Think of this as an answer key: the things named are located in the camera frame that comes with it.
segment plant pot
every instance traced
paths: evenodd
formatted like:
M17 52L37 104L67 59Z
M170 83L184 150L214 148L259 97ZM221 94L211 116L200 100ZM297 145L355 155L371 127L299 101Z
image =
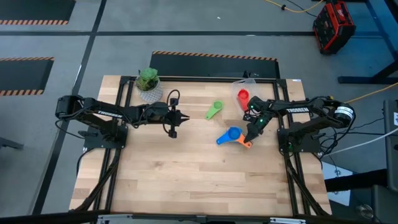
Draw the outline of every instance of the plant pot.
M160 81L157 82L156 87L149 91L142 91L139 89L139 96L148 103L155 103L163 96L163 88Z

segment green plant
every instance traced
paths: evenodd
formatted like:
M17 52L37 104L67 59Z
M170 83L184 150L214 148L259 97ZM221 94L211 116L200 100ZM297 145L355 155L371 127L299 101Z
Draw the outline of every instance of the green plant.
M157 70L154 68L145 68L136 80L136 85L138 89L142 91L149 91L156 87L159 82L159 77L157 76Z

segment gray floor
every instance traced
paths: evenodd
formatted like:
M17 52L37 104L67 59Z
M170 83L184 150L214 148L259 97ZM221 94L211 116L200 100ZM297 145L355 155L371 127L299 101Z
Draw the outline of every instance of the gray floor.
M371 2L378 15L387 23L391 22L392 17L384 10L384 3ZM311 1L300 2L304 8L312 4ZM0 26L0 31L91 30L99 5L99 0L78 1L69 25L63 27ZM377 31L364 4L349 3L348 7L358 31ZM99 30L310 31L312 21L307 14L281 11L263 0L112 0L106 5ZM70 93L87 41L88 37L0 37L0 57L55 57L42 96L0 97L0 136L25 144L21 151L0 150L0 217L30 212L56 135L53 125L56 99ZM352 38L337 55L331 56L319 54L313 37L97 37L79 94L96 97L103 75L137 75L139 69L149 65L153 50L275 57L279 59L281 77L301 79L308 97L333 95L341 101L383 86L339 85L338 76L371 76L393 61L381 37ZM381 118L383 100L396 99L397 94L398 89L391 89L353 103L358 116L354 126ZM68 130L77 132L81 129L85 129L84 125L72 123ZM360 130L380 133L384 127L380 121ZM352 134L341 140L336 150L373 138ZM68 210L76 178L76 160L82 145L80 139L65 138L44 213ZM366 172L385 168L384 150L384 142L378 141L337 154L333 159L345 169Z

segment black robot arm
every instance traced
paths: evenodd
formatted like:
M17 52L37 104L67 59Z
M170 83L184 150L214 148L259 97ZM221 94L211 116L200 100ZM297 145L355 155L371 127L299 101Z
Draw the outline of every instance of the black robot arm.
M282 100L262 101L257 96L250 99L249 110L243 120L249 121L248 142L262 134L272 118L282 117L289 113L313 113L318 117L305 123L293 123L289 129L281 129L290 143L299 142L306 134L315 133L327 127L346 128L354 116L354 109L347 103L333 100L329 96L318 96L311 100L286 102Z
M55 116L59 120L77 120L87 124L91 129L98 130L97 133L90 131L79 131L83 137L88 138L93 134L100 134L104 141L118 142L124 135L121 133L120 126L115 122L104 120L95 114L105 115L112 118L121 119L131 124L134 128L142 124L168 124L170 130L166 132L171 138L177 137L176 126L189 119L176 110L178 105L177 98L170 99L170 105L164 102L155 102L139 106L122 107L109 103L104 103L93 98L83 98L81 96L63 96L58 99Z

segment hazard stripe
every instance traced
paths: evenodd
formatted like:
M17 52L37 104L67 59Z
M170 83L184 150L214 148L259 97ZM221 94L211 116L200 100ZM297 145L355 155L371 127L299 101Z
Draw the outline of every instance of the hazard stripe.
M169 51L158 51L158 50L153 51L152 54L198 56L198 57L222 57L222 58L239 58L239 59L251 59L251 60L273 60L273 61L277 61L276 58L269 58L269 57L223 55L223 54L206 54L206 53L192 53L192 52L169 52Z
M22 58L0 58L0 61L16 61L16 60L54 60L54 57L22 57Z
M43 90L0 90L0 96L41 95Z
M0 20L0 25L66 25L62 20Z

